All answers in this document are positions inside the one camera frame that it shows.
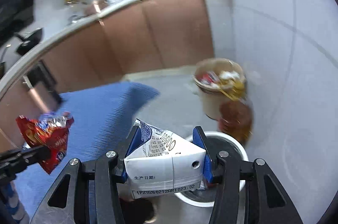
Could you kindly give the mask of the cooking oil bottle yellow cap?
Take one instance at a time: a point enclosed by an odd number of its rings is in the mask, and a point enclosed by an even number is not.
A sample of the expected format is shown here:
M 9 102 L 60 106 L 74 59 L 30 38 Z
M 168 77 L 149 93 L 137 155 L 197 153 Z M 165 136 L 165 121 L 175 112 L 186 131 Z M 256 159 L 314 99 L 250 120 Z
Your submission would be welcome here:
M 254 118 L 251 102 L 246 98 L 245 84 L 233 80 L 230 88 L 224 90 L 222 87 L 219 86 L 219 90 L 228 100 L 219 107 L 219 131 L 245 145 L 252 135 Z

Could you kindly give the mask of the white milk carton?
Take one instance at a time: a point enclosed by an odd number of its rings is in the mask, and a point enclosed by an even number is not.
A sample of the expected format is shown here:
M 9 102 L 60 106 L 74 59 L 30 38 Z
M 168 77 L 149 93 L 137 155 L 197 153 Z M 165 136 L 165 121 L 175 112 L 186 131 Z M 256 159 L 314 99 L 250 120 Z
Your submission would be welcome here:
M 198 189 L 204 149 L 169 130 L 137 119 L 144 144 L 124 159 L 131 195 L 148 198 Z

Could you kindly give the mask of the red snack bag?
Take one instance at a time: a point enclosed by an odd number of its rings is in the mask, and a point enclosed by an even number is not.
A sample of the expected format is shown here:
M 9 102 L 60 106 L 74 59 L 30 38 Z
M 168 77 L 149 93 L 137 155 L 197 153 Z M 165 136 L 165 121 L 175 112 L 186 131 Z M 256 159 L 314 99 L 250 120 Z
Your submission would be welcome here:
M 50 157 L 40 160 L 39 164 L 47 174 L 51 174 L 67 155 L 69 129 L 74 123 L 72 115 L 69 112 L 47 114 L 40 119 L 20 115 L 15 121 L 29 147 L 43 145 L 49 148 Z

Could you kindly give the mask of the blue terry table cloth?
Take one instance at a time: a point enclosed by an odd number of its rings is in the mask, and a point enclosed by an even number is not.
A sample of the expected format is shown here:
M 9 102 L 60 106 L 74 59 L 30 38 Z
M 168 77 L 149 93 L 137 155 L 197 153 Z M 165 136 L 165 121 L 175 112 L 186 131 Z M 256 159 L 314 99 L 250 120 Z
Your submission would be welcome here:
M 136 113 L 159 95 L 153 87 L 135 82 L 113 83 L 86 90 L 63 93 L 63 104 L 56 112 L 70 112 L 72 124 L 67 155 L 47 174 L 39 164 L 28 167 L 14 181 L 19 200 L 33 217 L 43 197 L 61 170 L 72 158 L 93 160 L 114 150 L 135 122 Z

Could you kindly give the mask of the kitchen counter with brown cabinets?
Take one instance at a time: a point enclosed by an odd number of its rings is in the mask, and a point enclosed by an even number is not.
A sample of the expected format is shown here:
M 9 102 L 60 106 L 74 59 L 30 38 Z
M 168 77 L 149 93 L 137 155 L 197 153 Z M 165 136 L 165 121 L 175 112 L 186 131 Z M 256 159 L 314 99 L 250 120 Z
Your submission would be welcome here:
M 43 41 L 6 72 L 1 79 L 1 150 L 23 144 L 18 115 L 41 113 L 23 83 L 39 61 L 56 79 L 56 89 L 69 92 L 213 56 L 204 0 L 120 1 Z

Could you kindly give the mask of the white round trash bin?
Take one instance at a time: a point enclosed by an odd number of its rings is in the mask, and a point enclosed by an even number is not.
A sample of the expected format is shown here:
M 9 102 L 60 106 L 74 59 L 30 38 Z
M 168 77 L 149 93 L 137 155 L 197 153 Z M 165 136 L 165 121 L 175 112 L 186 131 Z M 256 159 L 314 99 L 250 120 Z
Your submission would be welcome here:
M 192 135 L 186 138 L 206 150 L 203 175 L 198 189 L 176 193 L 175 196 L 184 203 L 195 207 L 213 207 L 216 198 L 216 186 L 220 181 L 223 167 L 218 164 L 217 152 L 225 151 L 231 158 L 247 161 L 248 156 L 239 141 L 228 134 L 217 131 L 205 131 L 205 137 L 200 136 L 201 127 L 195 127 Z

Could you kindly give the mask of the beige waste basket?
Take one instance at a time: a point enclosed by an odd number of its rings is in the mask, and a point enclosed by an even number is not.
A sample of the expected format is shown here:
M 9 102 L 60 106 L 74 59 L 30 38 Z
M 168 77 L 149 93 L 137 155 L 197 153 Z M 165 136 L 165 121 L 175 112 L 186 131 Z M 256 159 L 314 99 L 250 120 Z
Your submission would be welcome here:
M 193 76 L 198 87 L 204 113 L 211 119 L 220 118 L 219 108 L 231 100 L 246 96 L 246 78 L 242 67 L 224 58 L 206 59 L 196 65 Z

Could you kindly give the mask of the black range hood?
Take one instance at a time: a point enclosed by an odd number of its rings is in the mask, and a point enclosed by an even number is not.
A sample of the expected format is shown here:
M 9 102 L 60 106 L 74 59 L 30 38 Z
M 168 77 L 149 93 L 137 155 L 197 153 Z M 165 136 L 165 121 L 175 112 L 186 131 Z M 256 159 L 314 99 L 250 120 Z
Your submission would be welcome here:
M 34 0 L 1 0 L 1 45 L 34 21 Z

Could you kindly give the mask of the black wok pan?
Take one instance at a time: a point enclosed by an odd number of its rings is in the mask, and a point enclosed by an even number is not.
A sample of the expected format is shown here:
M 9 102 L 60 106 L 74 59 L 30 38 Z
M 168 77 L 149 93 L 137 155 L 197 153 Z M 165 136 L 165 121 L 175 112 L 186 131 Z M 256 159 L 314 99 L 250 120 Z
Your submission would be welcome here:
M 16 52 L 20 56 L 23 56 L 40 43 L 43 37 L 43 28 L 37 28 L 26 35 L 21 35 L 18 32 L 15 32 L 14 35 L 21 41 L 21 44 L 17 47 Z

